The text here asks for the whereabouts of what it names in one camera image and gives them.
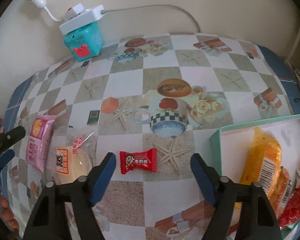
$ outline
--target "screw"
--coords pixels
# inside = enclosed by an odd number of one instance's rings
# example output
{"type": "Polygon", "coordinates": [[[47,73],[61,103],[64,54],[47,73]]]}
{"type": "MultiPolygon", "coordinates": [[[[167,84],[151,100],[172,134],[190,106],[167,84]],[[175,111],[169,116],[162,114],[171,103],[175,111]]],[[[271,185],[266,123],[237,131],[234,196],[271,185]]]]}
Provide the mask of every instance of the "screw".
{"type": "Polygon", "coordinates": [[[261,183],[258,181],[255,181],[252,183],[255,187],[261,187],[261,183]]]}
{"type": "Polygon", "coordinates": [[[78,178],[78,181],[79,182],[85,182],[87,180],[87,177],[86,176],[80,176],[79,178],[78,178]]]}
{"type": "Polygon", "coordinates": [[[47,184],[46,184],[46,187],[53,187],[54,186],[54,182],[53,181],[49,181],[47,184]]]}
{"type": "Polygon", "coordinates": [[[227,182],[229,182],[229,180],[230,180],[230,179],[229,179],[227,176],[221,176],[221,177],[220,177],[220,181],[221,181],[221,182],[227,183],[227,182]]]}

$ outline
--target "gray cable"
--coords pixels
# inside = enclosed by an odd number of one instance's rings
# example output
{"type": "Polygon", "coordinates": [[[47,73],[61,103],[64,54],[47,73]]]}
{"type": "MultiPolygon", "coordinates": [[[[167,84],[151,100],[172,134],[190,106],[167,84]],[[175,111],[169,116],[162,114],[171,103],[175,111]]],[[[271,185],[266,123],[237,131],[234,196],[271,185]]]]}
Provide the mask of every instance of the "gray cable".
{"type": "Polygon", "coordinates": [[[110,9],[110,10],[104,9],[104,10],[101,10],[100,13],[101,14],[106,14],[107,12],[123,11],[123,10],[130,10],[130,9],[143,8],[143,7],[152,7],[152,6],[169,6],[169,7],[173,7],[175,9],[177,9],[178,11],[181,11],[181,12],[185,13],[194,22],[195,26],[198,29],[198,32],[199,33],[201,32],[201,29],[200,29],[200,26],[199,26],[198,22],[196,21],[196,19],[188,11],[186,11],[185,9],[182,9],[179,6],[171,5],[171,4],[151,4],[151,5],[143,5],[143,6],[136,6],[136,7],[129,7],[129,8],[121,8],[121,9],[110,9]]]}

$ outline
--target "open box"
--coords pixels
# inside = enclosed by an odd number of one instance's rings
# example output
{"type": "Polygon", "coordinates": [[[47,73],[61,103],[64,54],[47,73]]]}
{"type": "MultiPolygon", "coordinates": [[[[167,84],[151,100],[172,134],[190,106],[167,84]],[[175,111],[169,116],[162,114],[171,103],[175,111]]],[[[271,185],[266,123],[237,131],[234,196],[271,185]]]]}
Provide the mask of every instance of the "open box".
{"type": "Polygon", "coordinates": [[[300,114],[221,127],[210,138],[215,170],[239,182],[252,145],[254,126],[278,140],[282,149],[281,165],[289,171],[294,187],[300,164],[300,114]]]}

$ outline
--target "pink snack package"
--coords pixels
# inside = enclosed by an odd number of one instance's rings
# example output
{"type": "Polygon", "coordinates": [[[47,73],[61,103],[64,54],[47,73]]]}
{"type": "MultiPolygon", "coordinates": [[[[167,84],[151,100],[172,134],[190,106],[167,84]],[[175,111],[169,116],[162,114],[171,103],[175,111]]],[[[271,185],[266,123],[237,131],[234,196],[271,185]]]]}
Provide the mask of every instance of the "pink snack package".
{"type": "Polygon", "coordinates": [[[56,115],[39,115],[36,117],[30,131],[26,151],[26,161],[44,172],[47,160],[52,125],[56,115]]]}

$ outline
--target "beige wall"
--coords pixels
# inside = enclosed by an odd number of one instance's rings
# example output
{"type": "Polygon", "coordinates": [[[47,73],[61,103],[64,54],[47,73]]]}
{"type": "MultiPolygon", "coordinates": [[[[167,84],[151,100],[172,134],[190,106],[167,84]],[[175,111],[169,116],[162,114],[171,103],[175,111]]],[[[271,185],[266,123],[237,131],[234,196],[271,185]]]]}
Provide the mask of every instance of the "beige wall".
{"type": "MultiPolygon", "coordinates": [[[[266,46],[280,57],[296,35],[298,11],[291,0],[47,0],[61,17],[81,2],[86,8],[103,4],[120,8],[168,3],[188,10],[202,32],[232,36],[266,46]]],[[[63,37],[45,11],[14,0],[0,19],[0,116],[14,89],[26,78],[69,55],[63,37]]],[[[144,8],[105,15],[99,26],[104,40],[134,34],[196,31],[191,21],[171,8],[144,8]]]]}

